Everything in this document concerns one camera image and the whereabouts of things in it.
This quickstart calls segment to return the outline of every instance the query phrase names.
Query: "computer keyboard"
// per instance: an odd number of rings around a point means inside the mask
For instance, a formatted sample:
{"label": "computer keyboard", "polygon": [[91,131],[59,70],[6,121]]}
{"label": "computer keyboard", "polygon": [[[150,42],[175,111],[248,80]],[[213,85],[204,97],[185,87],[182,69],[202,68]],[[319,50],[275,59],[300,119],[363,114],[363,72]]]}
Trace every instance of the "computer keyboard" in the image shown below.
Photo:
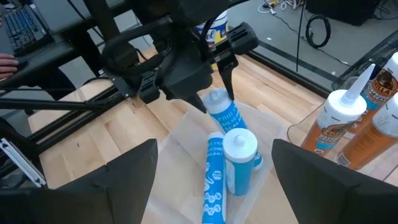
{"label": "computer keyboard", "polygon": [[52,41],[51,35],[28,5],[7,14],[3,24],[16,57],[31,53]]}

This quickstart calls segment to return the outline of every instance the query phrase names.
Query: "person's hand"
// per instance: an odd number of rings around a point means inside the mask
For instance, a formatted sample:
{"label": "person's hand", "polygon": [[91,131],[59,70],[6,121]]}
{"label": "person's hand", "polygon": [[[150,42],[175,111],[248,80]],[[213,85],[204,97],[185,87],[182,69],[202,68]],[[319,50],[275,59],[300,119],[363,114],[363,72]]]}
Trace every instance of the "person's hand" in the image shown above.
{"label": "person's hand", "polygon": [[0,53],[0,80],[9,78],[17,72],[18,61],[13,55]]}

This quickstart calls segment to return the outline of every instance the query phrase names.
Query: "metal rod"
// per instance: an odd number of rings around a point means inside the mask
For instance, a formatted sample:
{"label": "metal rod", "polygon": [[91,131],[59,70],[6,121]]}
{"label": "metal rod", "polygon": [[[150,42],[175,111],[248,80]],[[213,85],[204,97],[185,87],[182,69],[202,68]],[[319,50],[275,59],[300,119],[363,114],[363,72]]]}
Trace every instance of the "metal rod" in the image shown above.
{"label": "metal rod", "polygon": [[[111,95],[115,94],[118,90],[116,89],[115,86],[111,86],[104,91],[102,91],[100,94],[96,95],[89,101],[96,101],[96,100],[103,100],[105,98],[110,97]],[[43,128],[39,129],[35,133],[31,134],[28,137],[28,140],[32,142],[38,142],[48,136],[49,134],[53,133],[57,129],[61,128],[62,126],[66,125],[67,123],[71,122],[73,119],[79,117],[82,115],[82,111],[71,111],[68,112],[67,114],[61,116],[60,118],[56,119],[55,121],[52,121],[50,124],[44,126]]]}
{"label": "metal rod", "polygon": [[67,102],[67,101],[49,101],[49,100],[21,100],[0,98],[0,109],[14,109],[14,110],[77,110],[77,111],[92,111],[99,110],[103,105],[96,105],[93,103],[81,102]]}
{"label": "metal rod", "polygon": [[42,173],[26,158],[18,148],[7,139],[0,139],[0,149],[20,168],[21,171],[37,186],[44,186],[45,180]]}
{"label": "metal rod", "polygon": [[111,109],[112,107],[116,106],[120,102],[122,102],[125,98],[120,94],[117,93],[112,100],[111,103],[107,104],[106,107],[104,107],[101,110],[98,111],[92,111],[90,114],[87,116],[84,116],[77,121],[75,121],[73,124],[68,126],[67,128],[61,130],[60,132],[54,134],[51,136],[51,138],[48,138],[44,140],[42,143],[39,144],[39,151],[44,152],[48,148],[52,147],[56,143],[62,141],[69,135],[73,134],[75,131],[79,130],[80,128],[84,127],[84,125],[90,123],[93,121],[95,118],[101,116],[103,113],[105,113],[107,110]]}

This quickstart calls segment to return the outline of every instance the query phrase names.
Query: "concrete floor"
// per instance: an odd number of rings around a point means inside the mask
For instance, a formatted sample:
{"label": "concrete floor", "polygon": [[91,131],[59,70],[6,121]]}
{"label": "concrete floor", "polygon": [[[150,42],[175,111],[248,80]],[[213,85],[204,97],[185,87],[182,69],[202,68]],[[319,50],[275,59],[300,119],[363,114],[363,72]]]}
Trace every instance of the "concrete floor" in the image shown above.
{"label": "concrete floor", "polygon": [[[398,16],[398,7],[395,6],[392,1],[395,0],[390,0],[386,4],[386,7],[391,11],[390,17]],[[257,9],[263,2],[263,0],[251,0],[230,9],[228,11],[229,23],[232,26],[236,26],[241,22],[249,23],[256,31],[261,41],[295,57],[297,53],[297,33],[290,30],[280,19],[272,14],[258,13]],[[276,6],[275,12],[277,13],[276,16],[282,18],[291,28],[299,30],[301,7],[293,10],[290,6],[282,11],[280,6]],[[305,15],[309,18],[312,14],[305,11]],[[374,46],[398,29],[398,19],[390,21],[368,19],[359,27],[334,19],[330,19],[330,24],[331,37],[322,50],[349,65],[354,64]],[[304,17],[301,36],[305,35],[306,25],[307,19]],[[326,36],[323,22],[319,20],[314,21],[312,23],[312,28],[314,32],[314,42],[322,42]],[[287,68],[295,70],[295,63],[290,60],[286,60],[286,58],[264,47],[258,47],[256,50]],[[300,40],[299,59],[335,76],[341,75],[348,68],[347,65],[312,48],[304,40]],[[331,81],[319,77],[319,75],[302,67],[299,67],[298,72],[327,87],[331,84]]]}
{"label": "concrete floor", "polygon": [[[297,47],[296,33],[291,31],[278,18],[270,14],[258,13],[257,8],[262,2],[263,0],[251,0],[230,9],[229,23],[232,26],[236,26],[243,21],[248,22],[263,42],[283,50],[288,54],[295,55]],[[281,11],[280,8],[277,7],[275,10],[277,11],[277,16],[282,17],[293,29],[298,30],[300,9],[301,8],[298,8],[294,11],[287,8],[286,10]],[[371,50],[376,44],[398,29],[398,20],[377,21],[370,19],[361,27],[351,26],[332,19],[330,22],[332,35],[328,45],[324,47],[323,50],[342,61],[348,62],[349,64],[355,63],[355,61]],[[116,18],[116,23],[120,30],[125,30],[134,26],[137,22],[134,14],[129,11],[118,16]],[[315,40],[317,40],[317,38],[323,38],[322,35],[325,35],[322,34],[322,32],[324,33],[323,30],[324,28],[322,23],[313,23]],[[90,30],[90,35],[94,42],[100,43],[102,41],[92,30]],[[149,44],[152,43],[150,37],[147,36],[146,39]],[[149,47],[143,38],[133,40],[131,43],[142,51]],[[295,64],[280,55],[262,47],[258,47],[256,50],[264,54],[266,57],[295,70]],[[324,53],[313,49],[304,41],[301,41],[300,45],[300,59],[330,74],[334,73],[335,75],[343,73],[348,68],[346,65],[337,62]],[[60,68],[77,88],[80,87],[87,79],[94,77],[93,73],[81,57],[66,63]],[[318,83],[321,83],[322,85],[331,85],[331,81],[304,68],[299,68],[298,72]],[[37,91],[15,91],[8,94],[7,97],[50,99],[46,92]],[[23,111],[0,110],[0,116],[6,118],[21,134],[25,136],[30,134],[29,125],[27,124],[27,116]]]}

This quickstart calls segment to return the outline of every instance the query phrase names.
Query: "black metal frame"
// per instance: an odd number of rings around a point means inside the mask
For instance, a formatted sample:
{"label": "black metal frame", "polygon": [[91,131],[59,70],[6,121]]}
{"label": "black metal frame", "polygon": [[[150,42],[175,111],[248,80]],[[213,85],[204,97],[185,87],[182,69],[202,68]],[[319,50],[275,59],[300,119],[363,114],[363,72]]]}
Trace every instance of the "black metal frame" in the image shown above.
{"label": "black metal frame", "polygon": [[21,152],[35,165],[39,165],[39,155],[59,141],[65,139],[84,125],[93,121],[107,110],[125,100],[125,97],[111,86],[85,102],[16,100],[0,98],[0,109],[68,110],[62,117],[52,121],[28,137],[0,124],[0,133],[14,142]]}

